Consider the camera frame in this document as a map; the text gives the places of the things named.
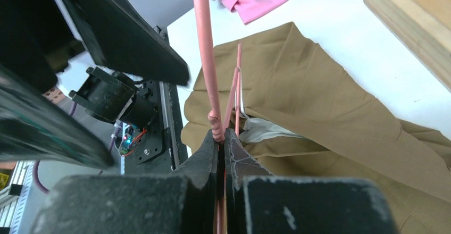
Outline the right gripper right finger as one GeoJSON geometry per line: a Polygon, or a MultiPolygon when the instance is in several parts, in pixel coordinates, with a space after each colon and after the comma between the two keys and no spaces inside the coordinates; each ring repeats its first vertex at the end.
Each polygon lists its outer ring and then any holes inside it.
{"type": "Polygon", "coordinates": [[[396,233],[382,192],[366,179],[276,176],[224,140],[228,233],[396,233]]]}

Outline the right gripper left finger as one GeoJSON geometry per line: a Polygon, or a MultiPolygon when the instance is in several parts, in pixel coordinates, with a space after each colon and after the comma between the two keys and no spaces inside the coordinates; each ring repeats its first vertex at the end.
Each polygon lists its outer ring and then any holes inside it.
{"type": "Polygon", "coordinates": [[[47,195],[31,233],[218,233],[218,146],[169,174],[73,175],[47,195]]]}

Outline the pink wire hanger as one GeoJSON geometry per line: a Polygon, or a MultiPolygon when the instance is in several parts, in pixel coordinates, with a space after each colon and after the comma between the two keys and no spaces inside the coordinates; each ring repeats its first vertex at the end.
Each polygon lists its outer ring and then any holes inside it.
{"type": "Polygon", "coordinates": [[[194,0],[195,18],[199,52],[201,55],[202,72],[205,79],[208,100],[211,111],[207,115],[211,125],[214,149],[218,155],[218,205],[217,205],[217,231],[218,233],[240,233],[239,220],[235,209],[235,191],[233,186],[234,174],[232,169],[234,137],[231,130],[222,123],[219,100],[219,89],[216,75],[216,66],[213,53],[213,38],[210,16],[209,0],[194,0]]]}

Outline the tan pleated skirt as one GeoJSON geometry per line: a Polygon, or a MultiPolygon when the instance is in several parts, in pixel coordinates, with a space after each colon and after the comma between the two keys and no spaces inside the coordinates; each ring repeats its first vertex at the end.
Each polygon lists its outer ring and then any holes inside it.
{"type": "Polygon", "coordinates": [[[384,193],[400,233],[450,233],[450,141],[396,118],[293,22],[214,48],[225,110],[242,49],[242,121],[295,134],[244,148],[281,176],[358,177],[384,193]]]}

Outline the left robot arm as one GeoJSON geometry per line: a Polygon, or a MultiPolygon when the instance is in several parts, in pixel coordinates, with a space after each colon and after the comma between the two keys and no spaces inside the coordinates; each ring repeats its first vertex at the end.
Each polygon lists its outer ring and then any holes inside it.
{"type": "Polygon", "coordinates": [[[131,75],[190,80],[187,63],[128,0],[1,0],[1,161],[112,167],[106,145],[46,94],[58,88],[114,123],[134,103],[131,75]]]}

